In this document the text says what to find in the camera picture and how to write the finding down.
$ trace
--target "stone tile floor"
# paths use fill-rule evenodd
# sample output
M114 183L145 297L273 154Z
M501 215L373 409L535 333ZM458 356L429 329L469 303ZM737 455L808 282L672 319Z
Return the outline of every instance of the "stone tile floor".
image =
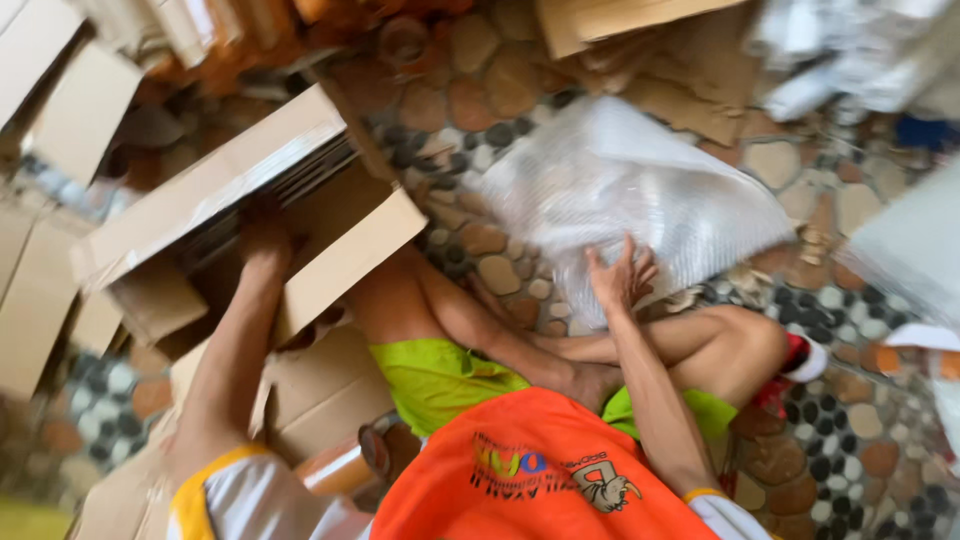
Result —
M581 335L535 246L497 228L477 193L482 173L520 137L549 129L580 94L537 61L536 32L502 14L454 25L449 62L405 85L363 55L330 66L433 219L418 246L446 274L476 270L518 323L550 335ZM737 304L829 347L820 380L785 393L786 418L748 407L730 443L711 445L733 465L735 498L785 540L947 538L960 484L912 355L890 358L876 341L914 316L903 299L870 287L829 254L921 174L890 143L889 118L858 126L821 116L783 126L748 110L731 149L679 136L762 181L800 226L801 240L757 255L750 267L773 285L756 289L719 276L696 306ZM895 375L882 371L896 367ZM18 418L0 446L0 489L72 508L89 485L142 447L170 404L166 366L148 352L73 363L59 393Z

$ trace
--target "plastic bag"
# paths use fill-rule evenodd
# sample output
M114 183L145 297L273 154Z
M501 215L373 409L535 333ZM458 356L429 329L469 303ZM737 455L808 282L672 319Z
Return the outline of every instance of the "plastic bag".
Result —
M657 253L646 305L792 238L759 182L611 97L569 105L487 171L483 194L510 235L540 247L580 321L607 324L583 251L613 261L624 231Z

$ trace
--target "orange t-shirt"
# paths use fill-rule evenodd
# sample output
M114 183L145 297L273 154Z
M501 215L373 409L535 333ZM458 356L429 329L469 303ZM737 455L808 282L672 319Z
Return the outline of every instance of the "orange t-shirt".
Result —
M716 539L636 442L543 388L484 402L435 432L371 538Z

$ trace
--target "cartoon graphic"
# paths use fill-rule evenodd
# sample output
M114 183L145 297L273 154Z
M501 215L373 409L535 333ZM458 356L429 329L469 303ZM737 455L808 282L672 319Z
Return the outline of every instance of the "cartoon graphic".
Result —
M573 479L580 484L581 493L593 507L605 514L623 509L627 503L627 491L633 491L639 499L643 499L640 490L627 477L618 475L610 461L600 461L578 469L573 473Z

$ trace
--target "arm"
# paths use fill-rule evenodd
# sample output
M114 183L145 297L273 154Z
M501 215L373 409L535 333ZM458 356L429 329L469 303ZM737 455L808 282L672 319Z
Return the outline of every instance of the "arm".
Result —
M652 468L679 497L698 488L718 489L692 413L630 314L634 293L649 290L647 283L657 274L653 253L644 250L634 265L634 242L627 235L623 256L611 267L605 267L595 250L587 256L593 290L607 315L634 404L636 429Z
M204 351L171 448L177 485L217 457L250 442L253 401L291 257L276 213L257 201L245 216L240 283Z

